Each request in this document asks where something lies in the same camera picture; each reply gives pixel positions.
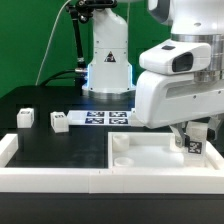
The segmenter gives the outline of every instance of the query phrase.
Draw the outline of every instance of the black table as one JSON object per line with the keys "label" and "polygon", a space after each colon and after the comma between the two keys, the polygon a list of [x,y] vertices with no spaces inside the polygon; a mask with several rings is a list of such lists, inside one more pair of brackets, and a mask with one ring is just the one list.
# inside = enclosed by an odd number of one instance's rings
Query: black table
{"label": "black table", "polygon": [[[20,108],[35,109],[31,129],[17,129]],[[19,150],[7,167],[107,168],[109,131],[157,132],[144,127],[73,126],[55,134],[50,113],[127,111],[134,100],[79,96],[74,87],[16,88],[0,99],[0,136],[18,133]],[[223,151],[221,138],[217,143]],[[0,223],[223,223],[224,195],[0,193]]]}

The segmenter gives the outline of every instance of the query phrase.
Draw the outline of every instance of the green wall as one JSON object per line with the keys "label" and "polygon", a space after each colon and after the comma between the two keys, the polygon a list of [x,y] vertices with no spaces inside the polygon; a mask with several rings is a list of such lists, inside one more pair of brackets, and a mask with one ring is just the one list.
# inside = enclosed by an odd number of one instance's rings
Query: green wall
{"label": "green wall", "polygon": [[[0,97],[13,88],[35,85],[48,39],[65,0],[1,0],[0,4]],[[127,19],[126,3],[114,11]],[[146,2],[131,3],[129,23],[129,62],[135,81],[143,71],[138,65],[141,52],[169,38],[169,28],[158,24],[147,12]],[[83,50],[87,62],[92,58],[92,24],[81,26]],[[76,66],[76,48],[72,23],[63,11],[43,68],[41,80]],[[53,85],[73,85],[73,81],[55,81]]]}

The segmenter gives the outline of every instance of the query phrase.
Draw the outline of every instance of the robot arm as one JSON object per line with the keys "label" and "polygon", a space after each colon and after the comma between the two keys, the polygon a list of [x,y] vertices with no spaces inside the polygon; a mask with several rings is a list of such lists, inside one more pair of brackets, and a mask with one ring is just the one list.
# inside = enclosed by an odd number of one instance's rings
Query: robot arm
{"label": "robot arm", "polygon": [[149,0],[149,10],[173,23],[171,39],[140,56],[137,118],[157,128],[223,114],[224,0]]}
{"label": "robot arm", "polygon": [[159,23],[172,24],[172,0],[151,0],[148,2],[148,10]]}
{"label": "robot arm", "polygon": [[95,9],[115,8],[116,6],[116,0],[79,0],[75,5],[81,23],[87,23],[89,18],[93,16],[92,12]]}

